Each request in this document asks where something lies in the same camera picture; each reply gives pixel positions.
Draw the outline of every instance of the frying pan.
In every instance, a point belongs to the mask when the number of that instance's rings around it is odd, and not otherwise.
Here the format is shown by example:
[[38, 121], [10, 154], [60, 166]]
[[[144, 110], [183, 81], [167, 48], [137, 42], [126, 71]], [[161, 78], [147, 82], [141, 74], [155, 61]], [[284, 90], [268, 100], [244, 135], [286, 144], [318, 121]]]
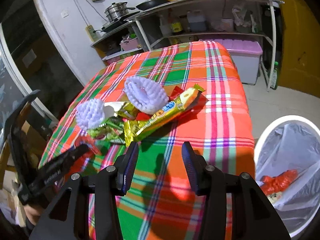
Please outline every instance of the frying pan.
[[148, 10], [152, 7], [155, 7], [155, 6], [164, 4], [164, 3], [168, 3], [168, 2], [169, 2], [168, 0], [148, 0], [143, 3], [138, 4], [137, 8], [141, 11], [145, 11], [145, 10]]

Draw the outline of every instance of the tablecloth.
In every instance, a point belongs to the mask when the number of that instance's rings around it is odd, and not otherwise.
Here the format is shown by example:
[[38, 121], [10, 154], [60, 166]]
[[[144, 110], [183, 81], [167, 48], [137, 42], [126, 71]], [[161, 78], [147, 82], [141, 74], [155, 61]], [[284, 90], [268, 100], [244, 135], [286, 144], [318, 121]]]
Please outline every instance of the tablecloth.
[[[193, 113], [163, 126], [141, 142], [131, 189], [126, 196], [117, 198], [123, 237], [197, 239], [204, 198], [195, 196], [190, 189], [181, 157], [182, 143], [190, 141], [196, 153], [223, 172], [246, 171], [254, 176], [254, 141], [245, 93], [230, 55], [219, 43], [174, 45], [128, 57], [101, 70], [60, 120], [40, 166], [85, 134], [76, 125], [77, 104], [90, 98], [106, 102], [127, 100], [124, 81], [134, 75], [159, 82], [168, 94], [175, 86], [187, 89], [195, 83], [206, 91]], [[125, 146], [114, 145], [105, 156], [89, 160], [79, 171], [84, 175], [96, 173], [124, 152]], [[94, 195], [89, 209], [90, 237], [95, 238]], [[228, 218], [226, 238], [230, 236], [230, 226]]]

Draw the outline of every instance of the shelf leg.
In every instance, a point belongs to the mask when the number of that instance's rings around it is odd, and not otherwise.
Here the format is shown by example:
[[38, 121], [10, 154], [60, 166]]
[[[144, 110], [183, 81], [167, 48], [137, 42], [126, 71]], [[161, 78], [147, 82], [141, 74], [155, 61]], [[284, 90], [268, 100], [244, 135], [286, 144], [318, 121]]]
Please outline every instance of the shelf leg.
[[143, 37], [143, 39], [144, 39], [144, 41], [145, 41], [145, 43], [146, 43], [146, 45], [147, 45], [147, 47], [148, 47], [148, 50], [149, 50], [149, 51], [152, 51], [152, 47], [151, 47], [151, 45], [150, 45], [150, 43], [149, 43], [149, 41], [148, 41], [148, 38], [147, 38], [147, 36], [146, 36], [146, 34], [145, 34], [142, 26], [141, 26], [140, 21], [139, 21], [139, 20], [136, 20], [136, 24], [137, 24], [137, 26], [138, 26], [138, 28], [139, 28], [139, 31], [141, 32], [141, 35], [142, 35], [142, 37]]
[[271, 87], [273, 69], [275, 67], [275, 60], [276, 60], [276, 17], [275, 17], [275, 11], [273, 8], [272, 0], [269, 0], [269, 5], [270, 5], [270, 13], [271, 13], [271, 21], [272, 21], [272, 42], [273, 42], [273, 45], [272, 45], [270, 76], [269, 76], [267, 91], [269, 91], [270, 87]]

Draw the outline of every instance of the metal rivet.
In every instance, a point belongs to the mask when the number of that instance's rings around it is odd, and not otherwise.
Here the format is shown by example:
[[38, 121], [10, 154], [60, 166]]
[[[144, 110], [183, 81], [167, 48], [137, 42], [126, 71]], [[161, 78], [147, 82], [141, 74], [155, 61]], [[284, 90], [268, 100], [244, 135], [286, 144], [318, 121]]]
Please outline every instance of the metal rivet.
[[207, 166], [205, 167], [205, 169], [206, 169], [207, 171], [214, 171], [214, 166], [212, 166], [212, 165], [207, 165]]
[[241, 173], [241, 177], [244, 178], [244, 179], [249, 179], [250, 178], [250, 175], [246, 172], [243, 172]]
[[74, 173], [71, 175], [71, 179], [76, 180], [80, 178], [80, 174], [79, 173]]
[[113, 166], [113, 165], [108, 166], [108, 167], [106, 168], [106, 170], [107, 170], [108, 172], [112, 172], [112, 171], [114, 171], [115, 169], [116, 169], [116, 167]]

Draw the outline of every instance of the pink storage box lid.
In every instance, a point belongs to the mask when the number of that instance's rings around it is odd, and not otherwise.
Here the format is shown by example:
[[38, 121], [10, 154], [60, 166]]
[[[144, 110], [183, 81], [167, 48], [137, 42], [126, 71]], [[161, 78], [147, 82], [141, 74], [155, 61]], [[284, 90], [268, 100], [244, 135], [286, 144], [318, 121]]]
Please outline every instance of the pink storage box lid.
[[261, 55], [262, 49], [257, 41], [243, 41], [230, 39], [214, 39], [223, 45], [229, 52]]

